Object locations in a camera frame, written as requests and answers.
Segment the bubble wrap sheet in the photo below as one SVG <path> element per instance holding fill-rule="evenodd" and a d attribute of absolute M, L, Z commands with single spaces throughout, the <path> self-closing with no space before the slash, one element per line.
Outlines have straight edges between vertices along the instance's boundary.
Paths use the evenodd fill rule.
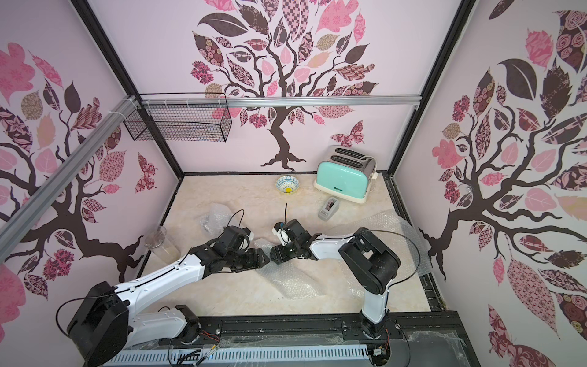
<path fill-rule="evenodd" d="M 403 251 L 406 249 L 410 252 L 414 263 L 401 268 L 398 273 L 401 279 L 406 278 L 413 270 L 417 270 L 419 276 L 432 272 L 432 265 L 426 254 L 427 245 L 424 243 L 422 235 L 418 234 L 417 230 L 399 217 L 394 210 L 386 210 L 355 222 L 334 226 L 327 233 L 329 235 L 347 235 L 352 229 L 359 227 L 378 231 L 384 236 L 385 241 L 389 241 L 390 247 L 394 250 Z M 345 266 L 344 261 L 335 260 L 333 264 L 335 266 L 334 279 L 342 281 L 345 285 L 345 290 L 341 292 L 343 296 L 356 300 L 363 298 L 364 288 Z M 278 265 L 272 261 L 264 268 L 258 269 L 257 273 L 289 300 L 318 298 L 328 294 L 327 281 L 320 277 L 311 276 L 293 262 Z"/>
<path fill-rule="evenodd" d="M 203 231 L 212 237 L 219 236 L 232 221 L 232 211 L 221 203 L 212 203 L 209 211 L 199 218 Z"/>

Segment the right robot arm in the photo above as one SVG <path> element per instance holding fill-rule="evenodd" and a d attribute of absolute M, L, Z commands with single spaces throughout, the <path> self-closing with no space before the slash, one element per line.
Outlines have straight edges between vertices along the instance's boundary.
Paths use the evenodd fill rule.
<path fill-rule="evenodd" d="M 328 237 L 311 235 L 297 220 L 275 223 L 272 232 L 280 244 L 270 251 L 270 259 L 282 264 L 294 258 L 343 261 L 363 287 L 360 311 L 362 332 L 376 339 L 385 331 L 389 289 L 401 267 L 401 260 L 370 229 L 361 227 L 353 234 Z"/>

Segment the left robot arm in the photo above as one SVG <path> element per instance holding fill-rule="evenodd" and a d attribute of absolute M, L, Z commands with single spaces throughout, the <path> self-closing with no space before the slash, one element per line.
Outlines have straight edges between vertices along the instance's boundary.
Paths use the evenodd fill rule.
<path fill-rule="evenodd" d="M 222 255 L 211 246 L 192 248 L 182 259 L 134 281 L 111 286 L 104 281 L 81 299 L 67 327 L 86 366 L 101 366 L 122 350 L 159 339 L 191 344 L 200 338 L 200 319 L 186 305 L 167 311 L 145 309 L 169 294 L 219 274 L 261 269 L 270 258 L 261 250 L 228 251 Z"/>

